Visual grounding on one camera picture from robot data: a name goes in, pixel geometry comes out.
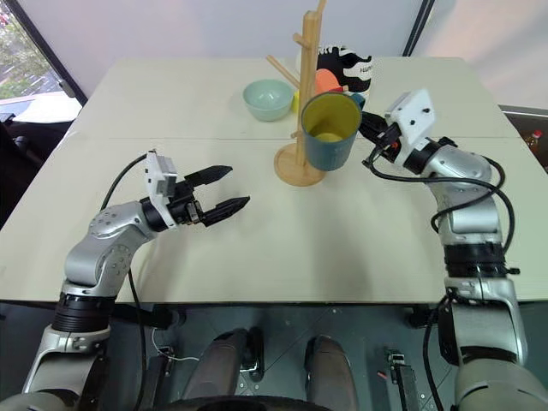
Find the white wall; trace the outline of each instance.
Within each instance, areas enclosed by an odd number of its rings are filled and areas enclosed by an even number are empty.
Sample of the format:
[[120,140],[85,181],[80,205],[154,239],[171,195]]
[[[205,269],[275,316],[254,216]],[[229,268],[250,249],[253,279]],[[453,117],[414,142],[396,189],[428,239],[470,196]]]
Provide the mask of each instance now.
[[[20,0],[89,97],[120,57],[291,57],[317,0]],[[322,44],[400,56],[420,0],[328,0]]]
[[437,0],[414,56],[459,56],[499,104],[548,109],[548,1]]

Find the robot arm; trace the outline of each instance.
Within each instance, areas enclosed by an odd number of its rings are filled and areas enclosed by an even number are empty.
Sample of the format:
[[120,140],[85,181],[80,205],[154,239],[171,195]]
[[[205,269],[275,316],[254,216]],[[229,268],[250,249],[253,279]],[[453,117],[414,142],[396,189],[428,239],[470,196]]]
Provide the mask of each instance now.
[[385,120],[383,125],[366,117],[360,129],[376,145],[364,161],[374,174],[385,178],[373,165],[379,154],[426,179],[438,211],[485,197],[442,214],[438,223],[449,275],[444,281],[447,302],[438,315],[439,340],[442,356],[460,367],[457,407],[546,409],[544,387],[523,368],[527,342],[514,284],[507,278],[519,271],[505,266],[495,201],[487,195],[489,188],[456,180],[489,182],[489,162],[461,151],[448,139],[436,142],[428,137],[435,113],[427,90],[402,95],[387,110]]
[[194,188],[232,170],[216,165],[185,176],[169,158],[148,152],[148,197],[102,210],[86,236],[68,254],[65,280],[52,325],[45,328],[23,393],[0,409],[95,409],[105,380],[110,314],[137,249],[177,224],[206,227],[238,212],[249,197],[231,199],[203,212]]

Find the wooden mug tree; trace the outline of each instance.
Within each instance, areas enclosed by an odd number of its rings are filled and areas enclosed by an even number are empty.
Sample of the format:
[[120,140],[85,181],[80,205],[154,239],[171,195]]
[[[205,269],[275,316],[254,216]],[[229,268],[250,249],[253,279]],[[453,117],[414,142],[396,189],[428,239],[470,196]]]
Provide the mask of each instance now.
[[274,158],[276,174],[293,186],[312,186],[320,182],[325,172],[317,170],[307,162],[305,141],[301,123],[301,113],[308,100],[315,94],[316,68],[318,67],[319,32],[322,24],[325,0],[319,0],[316,10],[309,10],[302,19],[302,35],[295,33],[293,40],[301,46],[301,78],[297,80],[274,57],[268,56],[271,62],[294,85],[299,87],[299,111],[297,113],[297,131],[291,137],[296,143],[282,147]]

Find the orange object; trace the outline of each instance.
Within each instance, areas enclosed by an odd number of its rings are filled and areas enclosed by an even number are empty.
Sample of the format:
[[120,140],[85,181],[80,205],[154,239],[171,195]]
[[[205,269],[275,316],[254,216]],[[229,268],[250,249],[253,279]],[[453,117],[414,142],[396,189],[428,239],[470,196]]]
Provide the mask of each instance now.
[[327,68],[321,68],[316,71],[316,94],[321,92],[329,92],[339,88],[341,85],[337,81],[335,75]]

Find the floor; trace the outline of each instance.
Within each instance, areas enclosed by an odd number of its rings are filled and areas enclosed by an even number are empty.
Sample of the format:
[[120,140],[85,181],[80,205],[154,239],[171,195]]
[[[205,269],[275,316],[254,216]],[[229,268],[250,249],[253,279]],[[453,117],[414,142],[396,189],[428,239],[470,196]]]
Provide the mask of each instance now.
[[[548,303],[521,306],[527,339],[527,367],[548,386],[548,346],[545,318]],[[43,328],[51,322],[51,311],[0,304],[0,398],[21,390],[33,360]],[[303,358],[308,340],[326,334],[341,343],[352,366],[360,409],[401,409],[397,387],[377,375],[387,372],[384,349],[397,348],[414,369],[421,409],[434,409],[422,365],[423,330],[406,326],[408,309],[398,306],[264,306],[264,307],[190,307],[187,321],[167,331],[157,331],[158,345],[172,344],[176,355],[200,356],[207,344],[219,334],[236,327],[260,326],[265,333],[266,373],[260,383],[241,375],[238,393],[304,398]],[[154,353],[147,330],[148,352]],[[112,325],[109,352],[111,373],[104,392],[104,410],[131,409],[139,384],[139,334],[135,325]],[[430,346],[432,372],[440,396],[449,409],[453,400],[456,369],[438,353],[437,333]],[[166,379],[161,402],[178,399],[196,362],[177,362]]]

